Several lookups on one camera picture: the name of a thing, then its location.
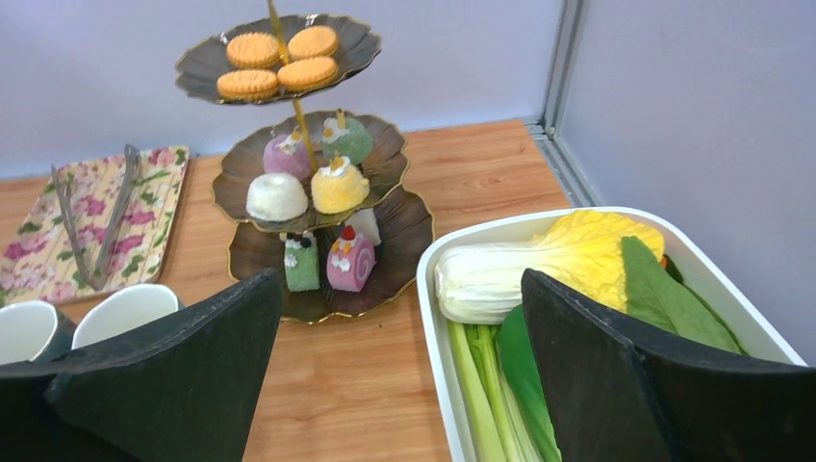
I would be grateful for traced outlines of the yellow cupcake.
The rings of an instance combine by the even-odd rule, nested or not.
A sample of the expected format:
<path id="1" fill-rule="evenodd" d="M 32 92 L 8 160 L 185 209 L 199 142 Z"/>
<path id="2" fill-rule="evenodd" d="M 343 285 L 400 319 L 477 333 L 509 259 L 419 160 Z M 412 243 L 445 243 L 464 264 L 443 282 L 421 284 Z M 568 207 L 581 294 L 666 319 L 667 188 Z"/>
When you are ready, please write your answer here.
<path id="1" fill-rule="evenodd" d="M 345 156 L 336 156 L 311 179 L 315 209 L 322 214 L 338 214 L 363 202 L 370 193 L 370 182 Z"/>

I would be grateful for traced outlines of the pink strawberry cake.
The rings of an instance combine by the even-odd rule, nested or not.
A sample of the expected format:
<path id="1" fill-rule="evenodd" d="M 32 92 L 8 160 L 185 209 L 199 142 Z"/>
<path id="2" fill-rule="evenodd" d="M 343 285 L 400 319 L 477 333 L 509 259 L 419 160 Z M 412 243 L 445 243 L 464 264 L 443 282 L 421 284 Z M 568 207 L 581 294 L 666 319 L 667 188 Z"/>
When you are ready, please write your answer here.
<path id="1" fill-rule="evenodd" d="M 330 286 L 339 291 L 359 293 L 376 264 L 372 240 L 346 225 L 332 244 L 326 262 Z"/>

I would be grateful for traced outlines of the green round cake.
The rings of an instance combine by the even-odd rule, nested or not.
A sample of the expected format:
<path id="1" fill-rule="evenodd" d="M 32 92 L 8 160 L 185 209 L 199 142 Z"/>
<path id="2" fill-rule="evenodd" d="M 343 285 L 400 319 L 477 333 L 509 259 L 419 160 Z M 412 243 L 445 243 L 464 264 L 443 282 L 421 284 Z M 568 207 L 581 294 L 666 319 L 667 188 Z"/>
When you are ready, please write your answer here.
<path id="1" fill-rule="evenodd" d="M 337 117 L 322 124 L 321 150 L 325 158 L 345 156 L 355 166 L 362 164 L 373 150 L 373 138 L 357 119 L 346 116 L 344 126 Z"/>

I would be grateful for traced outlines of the purple cake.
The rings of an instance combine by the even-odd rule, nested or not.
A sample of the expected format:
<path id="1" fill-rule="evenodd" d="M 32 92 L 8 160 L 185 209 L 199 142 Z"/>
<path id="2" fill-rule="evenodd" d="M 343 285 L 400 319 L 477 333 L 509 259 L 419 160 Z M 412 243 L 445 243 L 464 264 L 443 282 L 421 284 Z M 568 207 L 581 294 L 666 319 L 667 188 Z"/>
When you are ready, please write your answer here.
<path id="1" fill-rule="evenodd" d="M 263 165 L 265 173 L 288 173 L 298 180 L 312 175 L 308 150 L 297 130 L 276 136 L 267 143 Z"/>

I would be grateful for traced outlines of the three-tier dark cake stand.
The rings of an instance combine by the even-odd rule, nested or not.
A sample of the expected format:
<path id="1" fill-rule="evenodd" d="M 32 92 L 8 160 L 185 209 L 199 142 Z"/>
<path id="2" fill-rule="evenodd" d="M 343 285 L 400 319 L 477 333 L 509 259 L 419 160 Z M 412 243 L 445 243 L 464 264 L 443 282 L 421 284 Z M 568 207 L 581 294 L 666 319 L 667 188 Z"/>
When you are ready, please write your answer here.
<path id="1" fill-rule="evenodd" d="M 177 63 L 177 86 L 191 98 L 293 104 L 292 116 L 238 141 L 212 184 L 216 206 L 237 225 L 229 274 L 275 269 L 288 319 L 359 317 L 397 299 L 433 241 L 431 213 L 404 187 L 406 139 L 396 126 L 301 107 L 380 50 L 380 36 L 354 17 L 272 13 L 206 38 Z"/>

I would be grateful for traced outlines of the green cake with panda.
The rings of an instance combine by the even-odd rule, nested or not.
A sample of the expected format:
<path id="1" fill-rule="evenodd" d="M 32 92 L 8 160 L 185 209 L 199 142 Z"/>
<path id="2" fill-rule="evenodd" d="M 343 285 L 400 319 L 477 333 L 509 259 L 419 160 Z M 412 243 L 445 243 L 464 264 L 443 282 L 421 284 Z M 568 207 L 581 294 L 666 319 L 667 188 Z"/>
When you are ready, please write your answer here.
<path id="1" fill-rule="evenodd" d="M 314 234 L 310 231 L 287 233 L 284 246 L 283 263 L 289 291 L 318 290 L 319 253 Z"/>

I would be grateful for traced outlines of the white round cake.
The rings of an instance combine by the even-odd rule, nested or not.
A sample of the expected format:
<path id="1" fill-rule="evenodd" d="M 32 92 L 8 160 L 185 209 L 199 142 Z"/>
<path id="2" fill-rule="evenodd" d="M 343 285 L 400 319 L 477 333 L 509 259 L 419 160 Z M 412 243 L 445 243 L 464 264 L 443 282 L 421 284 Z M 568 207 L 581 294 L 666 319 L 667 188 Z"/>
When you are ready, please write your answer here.
<path id="1" fill-rule="evenodd" d="M 303 186 L 289 173 L 265 173 L 249 184 L 245 209 L 253 218 L 286 221 L 300 217 L 308 207 Z"/>

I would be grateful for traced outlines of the metal serving tongs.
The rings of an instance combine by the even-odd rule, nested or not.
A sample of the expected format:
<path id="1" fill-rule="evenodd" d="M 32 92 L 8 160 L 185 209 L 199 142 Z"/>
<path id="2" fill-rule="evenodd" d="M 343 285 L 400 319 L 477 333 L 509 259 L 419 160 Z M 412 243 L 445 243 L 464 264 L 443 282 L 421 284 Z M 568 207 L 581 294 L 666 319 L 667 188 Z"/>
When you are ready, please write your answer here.
<path id="1" fill-rule="evenodd" d="M 108 284 L 110 265 L 124 217 L 140 177 L 141 154 L 132 144 L 127 143 L 123 151 L 123 174 L 118 193 L 113 204 L 106 205 L 107 222 L 99 227 L 100 232 L 83 232 L 88 224 L 96 228 L 97 223 L 87 217 L 76 218 L 73 197 L 73 180 L 61 175 L 51 166 L 51 184 L 54 188 L 62 224 L 70 243 L 79 280 L 95 291 L 101 291 Z"/>

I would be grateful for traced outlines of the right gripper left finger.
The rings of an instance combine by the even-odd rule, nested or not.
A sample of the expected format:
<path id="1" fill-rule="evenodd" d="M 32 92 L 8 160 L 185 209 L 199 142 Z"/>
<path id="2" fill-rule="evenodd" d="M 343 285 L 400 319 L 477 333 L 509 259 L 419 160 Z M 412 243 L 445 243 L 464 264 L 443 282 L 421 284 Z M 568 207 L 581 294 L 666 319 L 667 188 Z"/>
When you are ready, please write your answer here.
<path id="1" fill-rule="evenodd" d="M 239 461 L 283 306 L 264 269 L 47 363 L 1 369 L 5 461 Z"/>

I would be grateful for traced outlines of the grey handled mug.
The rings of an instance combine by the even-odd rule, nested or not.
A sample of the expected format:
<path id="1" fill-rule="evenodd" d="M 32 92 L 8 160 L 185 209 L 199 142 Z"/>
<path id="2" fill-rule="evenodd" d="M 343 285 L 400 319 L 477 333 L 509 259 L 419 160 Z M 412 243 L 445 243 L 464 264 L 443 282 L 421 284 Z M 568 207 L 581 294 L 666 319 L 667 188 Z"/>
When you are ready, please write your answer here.
<path id="1" fill-rule="evenodd" d="M 51 303 L 31 300 L 1 309 L 1 364 L 46 363 L 71 351 L 75 324 Z"/>

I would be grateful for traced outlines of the floral rectangular tray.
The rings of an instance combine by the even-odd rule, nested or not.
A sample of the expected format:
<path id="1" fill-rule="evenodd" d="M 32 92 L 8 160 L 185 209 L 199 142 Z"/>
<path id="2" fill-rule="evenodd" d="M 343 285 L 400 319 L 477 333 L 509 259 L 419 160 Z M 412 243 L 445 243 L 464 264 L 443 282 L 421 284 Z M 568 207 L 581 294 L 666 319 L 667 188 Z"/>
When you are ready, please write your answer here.
<path id="1" fill-rule="evenodd" d="M 162 269 L 187 172 L 185 145 L 144 150 L 140 173 L 113 247 L 109 277 L 96 290 L 80 276 L 63 225 L 56 188 L 48 183 L 1 256 L 1 302 L 42 299 L 53 304 L 152 283 Z M 78 243 L 92 266 L 105 238 L 125 170 L 123 155 L 60 167 L 71 189 Z"/>

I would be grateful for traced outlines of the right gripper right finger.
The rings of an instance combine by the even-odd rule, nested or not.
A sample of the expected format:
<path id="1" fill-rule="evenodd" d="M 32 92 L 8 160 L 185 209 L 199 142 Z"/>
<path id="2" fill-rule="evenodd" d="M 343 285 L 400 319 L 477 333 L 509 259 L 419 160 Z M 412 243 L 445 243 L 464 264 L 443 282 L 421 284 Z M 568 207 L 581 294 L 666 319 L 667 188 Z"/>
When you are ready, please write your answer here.
<path id="1" fill-rule="evenodd" d="M 550 276 L 523 312 L 566 461 L 811 461 L 815 371 L 683 339 Z"/>

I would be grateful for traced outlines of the light blue handled mug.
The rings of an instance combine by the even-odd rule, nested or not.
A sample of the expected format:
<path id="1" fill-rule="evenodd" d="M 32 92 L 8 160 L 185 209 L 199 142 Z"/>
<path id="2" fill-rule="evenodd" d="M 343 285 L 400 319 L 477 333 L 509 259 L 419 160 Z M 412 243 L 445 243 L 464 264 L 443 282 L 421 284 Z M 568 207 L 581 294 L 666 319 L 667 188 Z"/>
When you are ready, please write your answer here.
<path id="1" fill-rule="evenodd" d="M 110 339 L 184 308 L 178 295 L 166 285 L 147 283 L 121 289 L 83 317 L 71 349 Z"/>

